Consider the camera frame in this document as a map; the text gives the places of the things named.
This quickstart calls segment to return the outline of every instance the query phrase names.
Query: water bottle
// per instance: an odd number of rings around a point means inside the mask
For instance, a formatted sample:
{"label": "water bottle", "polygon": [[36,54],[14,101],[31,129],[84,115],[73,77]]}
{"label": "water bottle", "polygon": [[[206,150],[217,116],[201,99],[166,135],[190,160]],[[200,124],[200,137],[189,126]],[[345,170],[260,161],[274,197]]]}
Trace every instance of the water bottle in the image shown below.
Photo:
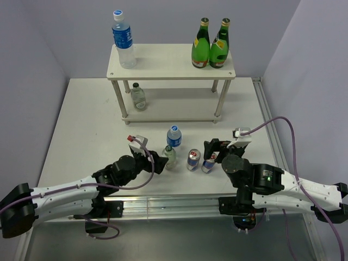
{"label": "water bottle", "polygon": [[114,11],[113,33],[117,51],[119,52],[120,64],[129,69],[135,66],[132,32],[129,23],[125,21],[121,10]]}
{"label": "water bottle", "polygon": [[172,147],[178,147],[181,144],[181,131],[178,126],[173,125],[167,132],[167,144]]}
{"label": "water bottle", "polygon": [[172,146],[167,145],[162,151],[162,156],[168,158],[168,162],[165,164],[165,167],[169,170],[173,169],[176,165],[176,152]]}
{"label": "water bottle", "polygon": [[133,83],[133,88],[130,92],[130,96],[132,98],[134,107],[137,110],[142,111],[146,109],[145,93],[144,90],[139,87],[139,83]]}

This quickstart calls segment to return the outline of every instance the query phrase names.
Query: soda can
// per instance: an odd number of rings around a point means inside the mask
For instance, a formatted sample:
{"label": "soda can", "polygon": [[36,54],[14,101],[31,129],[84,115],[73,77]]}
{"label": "soda can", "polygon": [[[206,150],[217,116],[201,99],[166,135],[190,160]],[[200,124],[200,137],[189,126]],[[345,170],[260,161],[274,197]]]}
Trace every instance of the soda can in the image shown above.
{"label": "soda can", "polygon": [[212,156],[210,159],[203,161],[202,164],[202,171],[205,173],[211,173],[212,168],[214,167],[215,164],[215,159],[218,155],[216,155],[215,152],[213,152]]}
{"label": "soda can", "polygon": [[201,159],[201,153],[197,149],[192,149],[189,152],[189,156],[187,158],[187,168],[190,171],[195,171],[198,168],[198,164]]}

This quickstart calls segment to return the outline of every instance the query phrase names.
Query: white wall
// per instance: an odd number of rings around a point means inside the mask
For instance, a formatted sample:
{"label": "white wall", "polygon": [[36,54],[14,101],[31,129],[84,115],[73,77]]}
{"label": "white wall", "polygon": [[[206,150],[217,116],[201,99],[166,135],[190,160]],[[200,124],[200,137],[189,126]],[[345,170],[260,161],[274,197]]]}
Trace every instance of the white wall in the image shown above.
{"label": "white wall", "polygon": [[[348,183],[347,14],[347,0],[302,0],[263,81],[272,115],[294,125],[300,176],[325,184]],[[277,130],[292,164],[289,128]],[[318,227],[329,259],[339,260],[329,225]],[[348,222],[336,227],[347,256]]]}
{"label": "white wall", "polygon": [[122,9],[135,43],[192,43],[204,16],[210,40],[231,19],[237,76],[262,76],[300,0],[22,0],[70,78],[105,78],[113,10]]}
{"label": "white wall", "polygon": [[[0,198],[19,183],[35,187],[66,77],[19,0],[0,1]],[[12,260],[18,238],[0,236],[0,259]]]}

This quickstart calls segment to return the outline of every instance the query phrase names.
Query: bottle label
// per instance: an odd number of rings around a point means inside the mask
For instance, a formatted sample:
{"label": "bottle label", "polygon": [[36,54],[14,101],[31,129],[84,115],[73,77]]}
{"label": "bottle label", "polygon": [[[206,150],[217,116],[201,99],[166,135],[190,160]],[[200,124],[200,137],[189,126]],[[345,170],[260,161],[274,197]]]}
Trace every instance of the bottle label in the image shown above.
{"label": "bottle label", "polygon": [[139,102],[137,103],[135,106],[138,108],[138,109],[143,109],[146,105],[146,102],[143,101],[143,102]]}
{"label": "bottle label", "polygon": [[113,30],[115,44],[118,48],[127,49],[133,44],[131,27],[123,31]]}
{"label": "bottle label", "polygon": [[172,147],[177,147],[181,144],[181,136],[179,139],[176,139],[176,140],[172,140],[171,138],[169,138],[167,136],[167,144],[172,146]]}
{"label": "bottle label", "polygon": [[195,45],[195,47],[197,47],[197,45],[198,45],[198,39],[197,38],[194,41],[194,45]]}
{"label": "bottle label", "polygon": [[225,43],[219,39],[219,34],[217,34],[217,36],[215,37],[213,44],[216,44],[221,50],[225,46]]}
{"label": "bottle label", "polygon": [[207,65],[207,62],[208,62],[208,60],[206,60],[206,61],[195,61],[195,60],[192,60],[192,63],[195,66],[199,67],[199,68],[205,67]]}
{"label": "bottle label", "polygon": [[221,61],[219,63],[214,63],[214,66],[222,67],[224,63],[225,63],[225,61]]}

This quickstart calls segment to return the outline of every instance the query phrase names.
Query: lower shelf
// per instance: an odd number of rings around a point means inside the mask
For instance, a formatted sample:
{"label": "lower shelf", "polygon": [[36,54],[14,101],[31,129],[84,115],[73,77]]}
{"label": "lower shelf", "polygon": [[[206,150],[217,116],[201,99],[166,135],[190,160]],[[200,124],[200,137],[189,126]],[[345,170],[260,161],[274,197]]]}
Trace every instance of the lower shelf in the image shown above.
{"label": "lower shelf", "polygon": [[123,93],[128,122],[217,121],[218,92],[209,88],[144,89],[146,109],[137,111],[131,94]]}

